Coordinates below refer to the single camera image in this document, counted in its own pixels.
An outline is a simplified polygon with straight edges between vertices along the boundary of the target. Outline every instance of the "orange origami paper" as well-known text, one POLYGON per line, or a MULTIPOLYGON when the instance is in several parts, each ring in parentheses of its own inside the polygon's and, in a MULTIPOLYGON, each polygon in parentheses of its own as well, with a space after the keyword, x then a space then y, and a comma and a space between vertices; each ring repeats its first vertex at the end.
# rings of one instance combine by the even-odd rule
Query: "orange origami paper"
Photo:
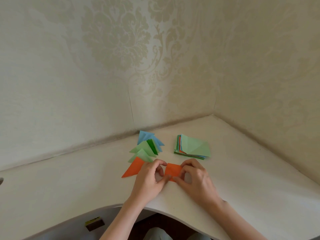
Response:
POLYGON ((164 175, 170 174, 172 177, 178 177, 181 170, 182 167, 180 165, 168 163, 167 167, 165 168, 164 175))
POLYGON ((122 175, 122 178, 130 177, 138 174, 142 165, 145 163, 141 158, 136 157, 134 161, 131 163, 130 167, 126 170, 126 172, 122 175))

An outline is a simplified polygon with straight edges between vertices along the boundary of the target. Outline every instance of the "blue origami paper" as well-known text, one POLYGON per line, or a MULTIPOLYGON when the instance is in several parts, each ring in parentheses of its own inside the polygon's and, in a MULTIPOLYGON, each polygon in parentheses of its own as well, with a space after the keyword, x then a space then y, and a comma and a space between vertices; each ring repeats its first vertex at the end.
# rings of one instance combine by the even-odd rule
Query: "blue origami paper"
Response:
POLYGON ((155 137, 154 133, 150 133, 150 132, 146 132, 146 131, 141 130, 139 133, 139 139, 138 139, 137 145, 139 145, 142 141, 146 141, 149 139, 153 139, 158 150, 160 152, 162 152, 162 149, 160 146, 164 146, 164 144, 157 137, 155 137))

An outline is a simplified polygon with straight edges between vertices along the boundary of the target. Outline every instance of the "floor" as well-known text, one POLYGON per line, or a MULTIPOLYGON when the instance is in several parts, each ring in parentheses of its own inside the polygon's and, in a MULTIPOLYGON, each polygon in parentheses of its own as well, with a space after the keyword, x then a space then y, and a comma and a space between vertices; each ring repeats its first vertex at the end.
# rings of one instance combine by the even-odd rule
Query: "floor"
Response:
POLYGON ((142 240, 147 231, 154 227, 165 230, 173 240, 185 240, 196 232, 173 218, 156 213, 134 224, 128 240, 142 240))

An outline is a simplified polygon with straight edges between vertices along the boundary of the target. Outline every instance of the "forearm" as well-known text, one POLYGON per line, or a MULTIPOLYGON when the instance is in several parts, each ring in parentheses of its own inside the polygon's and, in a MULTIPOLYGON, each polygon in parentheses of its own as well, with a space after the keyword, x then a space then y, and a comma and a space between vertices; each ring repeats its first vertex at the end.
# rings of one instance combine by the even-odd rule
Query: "forearm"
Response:
POLYGON ((232 240, 267 240, 226 201, 208 206, 206 210, 232 240))
POLYGON ((144 205, 129 198, 100 240, 126 240, 144 205))

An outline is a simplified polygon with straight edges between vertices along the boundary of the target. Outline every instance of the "left hand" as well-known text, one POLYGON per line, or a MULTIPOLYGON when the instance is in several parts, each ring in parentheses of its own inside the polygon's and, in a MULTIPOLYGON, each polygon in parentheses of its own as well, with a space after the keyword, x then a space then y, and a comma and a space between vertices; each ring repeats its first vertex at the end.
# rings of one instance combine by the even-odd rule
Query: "left hand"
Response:
POLYGON ((165 175, 160 165, 167 166, 165 161, 155 159, 153 162, 145 162, 136 177, 129 199, 138 201, 143 207, 153 200, 166 185, 171 175, 165 175), (156 182, 155 173, 158 172, 163 178, 156 182))

